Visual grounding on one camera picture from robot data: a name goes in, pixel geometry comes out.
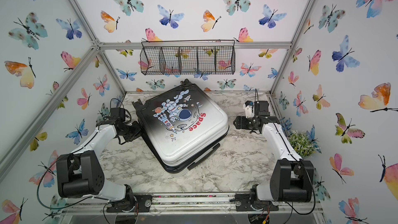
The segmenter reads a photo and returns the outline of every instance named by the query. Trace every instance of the green foliage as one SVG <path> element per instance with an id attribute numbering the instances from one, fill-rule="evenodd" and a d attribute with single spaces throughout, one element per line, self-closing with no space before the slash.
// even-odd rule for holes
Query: green foliage
<path id="1" fill-rule="evenodd" d="M 292 131 L 290 136 L 287 138 L 292 145 L 293 149 L 302 157 L 311 156 L 315 152 L 313 143 L 308 139 L 308 136 L 304 133 Z"/>

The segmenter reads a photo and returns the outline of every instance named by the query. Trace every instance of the teal butterfly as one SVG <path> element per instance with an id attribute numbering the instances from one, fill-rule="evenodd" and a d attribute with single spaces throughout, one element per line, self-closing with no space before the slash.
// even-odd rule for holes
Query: teal butterfly
<path id="1" fill-rule="evenodd" d="M 26 25 L 22 23 L 21 19 L 18 18 L 18 20 L 20 23 L 15 23 L 21 25 L 24 29 L 14 28 L 8 32 L 8 36 L 15 40 L 21 40 L 22 44 L 26 47 L 32 47 L 37 50 L 39 45 L 36 39 L 39 40 L 38 37 L 47 37 L 47 30 L 44 28 L 44 25 L 37 22 L 38 17 L 34 12 L 30 12 L 26 17 Z"/>
<path id="2" fill-rule="evenodd" d="M 234 88 L 235 87 L 235 83 L 234 82 L 236 82 L 236 79 L 232 79 L 232 80 L 229 80 L 229 81 L 227 81 L 227 80 L 224 80 L 224 82 L 217 82 L 218 83 L 218 85 L 219 85 L 219 87 L 222 89 L 222 90 L 224 90 L 225 88 Z"/>
<path id="3" fill-rule="evenodd" d="M 250 6 L 249 0 L 223 0 L 226 3 L 226 11 L 232 16 L 235 13 L 236 8 L 241 9 L 243 12 L 247 12 Z"/>

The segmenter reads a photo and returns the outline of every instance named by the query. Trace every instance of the white suitcase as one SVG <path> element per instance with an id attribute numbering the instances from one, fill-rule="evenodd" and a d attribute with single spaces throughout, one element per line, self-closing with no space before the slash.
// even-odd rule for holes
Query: white suitcase
<path id="1" fill-rule="evenodd" d="M 198 166 L 220 147 L 228 116 L 189 80 L 151 98 L 133 102 L 142 137 L 162 167 L 180 174 Z"/>

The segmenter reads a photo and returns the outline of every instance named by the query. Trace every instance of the marble surface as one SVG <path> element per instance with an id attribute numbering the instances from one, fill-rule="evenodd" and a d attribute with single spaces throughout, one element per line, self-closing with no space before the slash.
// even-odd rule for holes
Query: marble surface
<path id="1" fill-rule="evenodd" d="M 233 120 L 244 115 L 242 104 L 254 92 L 206 92 L 228 115 L 230 129 L 224 143 L 207 160 L 180 177 L 164 171 L 142 138 L 119 145 L 111 142 L 103 151 L 101 166 L 108 180 L 128 184 L 134 192 L 236 192 L 269 181 L 275 158 L 262 135 L 236 130 Z M 124 107 L 137 120 L 132 101 L 144 102 L 158 93 L 131 93 Z M 267 100 L 259 93 L 260 100 Z"/>

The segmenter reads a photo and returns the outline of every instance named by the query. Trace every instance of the black wire mesh basket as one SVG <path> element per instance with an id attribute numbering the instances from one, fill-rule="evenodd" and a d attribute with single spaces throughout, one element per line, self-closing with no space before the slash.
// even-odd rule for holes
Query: black wire mesh basket
<path id="1" fill-rule="evenodd" d="M 197 40 L 142 42 L 141 72 L 144 75 L 235 73 L 235 41 Z"/>

